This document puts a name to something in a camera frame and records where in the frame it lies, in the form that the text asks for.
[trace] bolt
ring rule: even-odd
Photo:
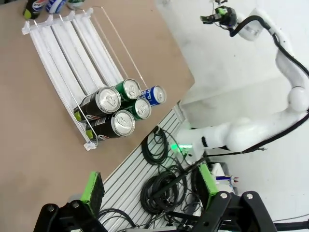
[[[226,193],[221,193],[220,197],[225,199],[225,198],[227,198],[227,194]]]
[[[252,195],[251,193],[248,193],[248,194],[247,194],[247,197],[248,197],[248,199],[252,199],[252,198],[253,198],[253,195]]]
[[[73,207],[74,207],[74,208],[77,208],[78,206],[79,206],[78,202],[74,202],[74,203],[73,203]]]
[[[47,208],[47,210],[48,210],[49,212],[53,212],[54,209],[55,209],[55,208],[54,208],[52,205],[48,206],[48,208]]]

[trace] silver can top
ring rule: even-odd
[[[167,98],[166,92],[161,86],[154,87],[154,97],[160,104],[165,103]]]
[[[135,102],[135,111],[140,118],[149,118],[151,114],[151,105],[149,101],[144,98],[138,98]]]
[[[104,87],[97,93],[101,110],[105,113],[117,111],[121,105],[119,92],[113,87]]]
[[[120,110],[115,114],[113,127],[120,136],[129,136],[135,129],[135,120],[133,115],[126,111]]]
[[[136,80],[127,79],[124,81],[124,89],[126,91],[126,95],[130,99],[137,99],[140,94],[140,85]]]

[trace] green soda can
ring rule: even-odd
[[[126,105],[124,110],[129,111],[135,121],[147,119],[151,114],[151,105],[144,98],[138,98],[137,100],[130,102],[129,105]]]
[[[130,102],[139,98],[141,94],[140,85],[136,80],[127,79],[114,86],[120,93],[121,103]]]

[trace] white wall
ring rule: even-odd
[[[157,0],[177,40],[195,85],[183,100],[193,127],[217,125],[241,116],[259,117],[286,107],[290,89],[275,66],[276,47],[268,33],[254,43],[215,25],[208,0]],[[248,15],[263,8],[290,38],[296,58],[309,67],[307,0],[229,0],[226,4]],[[272,218],[309,213],[309,123],[267,145],[267,151],[220,158],[240,177],[240,192],[257,191]]]

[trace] soda can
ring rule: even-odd
[[[71,10],[76,10],[77,8],[81,7],[84,1],[85,0],[68,0],[67,7],[69,7]]]
[[[28,0],[23,10],[23,16],[25,19],[36,19],[46,3],[47,0]]]
[[[105,117],[116,112],[121,105],[121,98],[118,91],[113,87],[103,87],[97,92],[85,97],[80,108],[90,121]],[[84,121],[85,117],[80,109],[74,109],[74,116],[78,121]]]
[[[140,85],[136,80],[127,79],[114,86],[121,96],[122,103],[137,99],[140,96]]]
[[[129,111],[136,121],[149,118],[151,114],[151,105],[146,99],[138,98],[129,104],[130,105],[124,108],[124,110]]]
[[[58,14],[66,0],[49,0],[46,5],[46,11],[50,14]]]
[[[120,110],[113,115],[91,122],[98,140],[126,137],[133,133],[135,121],[132,114],[126,110]],[[86,126],[86,134],[89,139],[96,140],[96,136],[90,126]]]
[[[166,92],[161,86],[153,86],[141,92],[141,98],[149,101],[151,106],[160,105],[166,102]]]

